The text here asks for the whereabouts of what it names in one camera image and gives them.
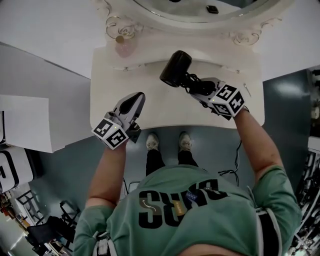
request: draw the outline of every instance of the black pants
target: black pants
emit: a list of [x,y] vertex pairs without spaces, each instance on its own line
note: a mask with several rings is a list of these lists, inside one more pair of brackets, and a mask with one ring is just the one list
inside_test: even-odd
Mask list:
[[[178,153],[179,165],[190,165],[198,167],[196,161],[192,158],[190,151],[183,150]],[[145,175],[148,176],[154,171],[166,166],[162,160],[161,153],[156,149],[151,149],[146,157],[146,172]]]

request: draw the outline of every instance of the black and white marker cube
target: black and white marker cube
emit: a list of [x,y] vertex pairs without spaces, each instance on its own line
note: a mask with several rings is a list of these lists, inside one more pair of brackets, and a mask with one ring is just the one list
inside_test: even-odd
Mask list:
[[224,85],[210,100],[220,115],[235,117],[245,104],[239,89]]
[[121,125],[107,118],[102,119],[96,128],[92,129],[92,133],[112,150],[129,139]]

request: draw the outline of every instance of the green t-shirt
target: green t-shirt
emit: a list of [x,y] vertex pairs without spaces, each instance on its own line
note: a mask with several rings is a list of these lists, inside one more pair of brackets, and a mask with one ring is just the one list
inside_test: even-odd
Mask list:
[[176,256],[196,244],[256,256],[259,207],[275,214],[284,254],[302,218],[286,173],[271,168],[252,192],[255,201],[217,173],[195,166],[163,167],[144,178],[115,209],[85,209],[73,255],[91,256],[95,232],[108,231],[118,256]]

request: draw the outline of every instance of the leg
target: leg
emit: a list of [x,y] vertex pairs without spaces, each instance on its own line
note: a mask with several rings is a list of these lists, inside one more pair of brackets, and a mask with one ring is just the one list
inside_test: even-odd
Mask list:
[[153,173],[154,171],[166,166],[162,160],[161,153],[158,150],[159,139],[157,135],[151,133],[146,140],[146,147],[148,154],[146,157],[146,172],[145,175]]
[[191,139],[190,136],[183,132],[179,137],[180,152],[178,153],[179,165],[190,165],[198,167],[196,161],[192,157],[191,153]]

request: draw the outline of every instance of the shoe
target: shoe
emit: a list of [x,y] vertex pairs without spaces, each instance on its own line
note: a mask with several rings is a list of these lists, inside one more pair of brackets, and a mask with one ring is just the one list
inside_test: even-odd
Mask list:
[[183,151],[183,150],[190,151],[191,146],[192,146],[191,138],[189,134],[184,131],[183,133],[180,134],[180,137],[179,137],[180,151]]
[[148,138],[146,139],[146,149],[148,151],[150,150],[158,150],[159,147],[159,139],[158,136],[155,135],[154,133],[150,133]]

